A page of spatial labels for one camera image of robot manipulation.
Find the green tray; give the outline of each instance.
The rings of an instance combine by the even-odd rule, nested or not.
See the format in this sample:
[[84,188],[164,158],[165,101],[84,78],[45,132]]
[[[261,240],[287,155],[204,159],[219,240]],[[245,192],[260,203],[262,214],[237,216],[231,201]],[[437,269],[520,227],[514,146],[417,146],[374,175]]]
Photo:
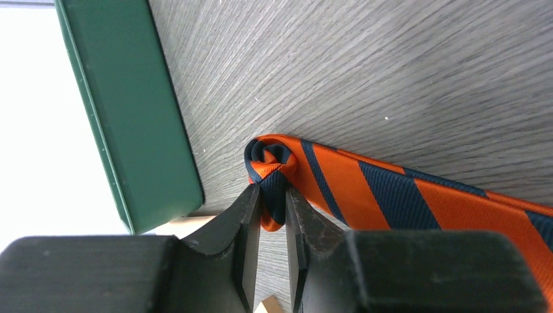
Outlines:
[[73,71],[121,220],[143,233],[203,191],[147,0],[56,0]]

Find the green container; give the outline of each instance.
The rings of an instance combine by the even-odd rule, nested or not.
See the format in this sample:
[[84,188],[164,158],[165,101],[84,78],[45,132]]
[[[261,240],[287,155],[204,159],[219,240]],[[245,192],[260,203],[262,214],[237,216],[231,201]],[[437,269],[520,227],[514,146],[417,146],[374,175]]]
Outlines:
[[143,233],[203,191],[147,0],[56,0],[65,44],[121,220]]

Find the necktie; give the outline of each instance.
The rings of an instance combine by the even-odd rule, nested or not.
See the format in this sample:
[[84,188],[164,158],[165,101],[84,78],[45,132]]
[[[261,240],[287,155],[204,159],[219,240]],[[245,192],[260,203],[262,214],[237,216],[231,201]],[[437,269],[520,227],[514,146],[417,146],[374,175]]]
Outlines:
[[267,231],[284,225],[290,184],[355,230],[498,231],[553,308],[553,208],[281,134],[253,139],[245,164],[261,187]]

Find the striped tie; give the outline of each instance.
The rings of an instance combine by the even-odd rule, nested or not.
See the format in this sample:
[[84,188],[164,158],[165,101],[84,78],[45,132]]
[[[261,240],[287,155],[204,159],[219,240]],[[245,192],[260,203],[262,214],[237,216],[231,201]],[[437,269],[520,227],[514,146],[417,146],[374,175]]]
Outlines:
[[268,231],[284,225],[289,184],[355,230],[498,231],[553,307],[553,208],[281,134],[253,139],[245,163]]

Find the striped fabric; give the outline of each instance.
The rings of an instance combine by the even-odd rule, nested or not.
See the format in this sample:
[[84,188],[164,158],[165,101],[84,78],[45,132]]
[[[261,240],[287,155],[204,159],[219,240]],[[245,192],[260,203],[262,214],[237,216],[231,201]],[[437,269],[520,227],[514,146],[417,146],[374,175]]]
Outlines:
[[245,163],[250,183],[261,186],[268,231],[284,225],[290,184],[356,230],[498,231],[553,308],[553,208],[281,134],[252,140]]

